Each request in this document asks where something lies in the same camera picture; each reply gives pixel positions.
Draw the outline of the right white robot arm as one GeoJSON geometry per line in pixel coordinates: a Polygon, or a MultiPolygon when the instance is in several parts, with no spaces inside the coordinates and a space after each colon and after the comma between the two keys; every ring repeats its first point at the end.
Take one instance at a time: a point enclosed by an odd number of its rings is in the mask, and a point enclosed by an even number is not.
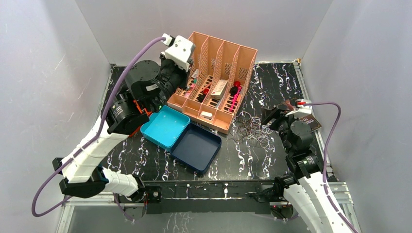
{"type": "Polygon", "coordinates": [[[269,128],[278,132],[290,170],[275,178],[271,192],[288,201],[312,233],[355,233],[327,182],[324,159],[310,147],[314,137],[301,118],[311,112],[311,105],[302,100],[294,110],[285,105],[262,109],[261,123],[270,123],[269,128]]]}

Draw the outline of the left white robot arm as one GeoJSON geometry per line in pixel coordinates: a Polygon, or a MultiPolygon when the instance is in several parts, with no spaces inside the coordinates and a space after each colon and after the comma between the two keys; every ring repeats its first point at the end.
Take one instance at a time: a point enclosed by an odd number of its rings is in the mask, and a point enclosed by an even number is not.
{"type": "Polygon", "coordinates": [[[53,167],[63,176],[59,186],[64,195],[90,198],[101,192],[123,195],[133,202],[143,200],[146,187],[141,178],[114,172],[101,161],[120,142],[149,121],[177,89],[188,84],[192,59],[180,67],[172,58],[160,56],[160,63],[142,60],[123,72],[112,90],[102,115],[77,148],[64,158],[55,158],[53,167]]]}

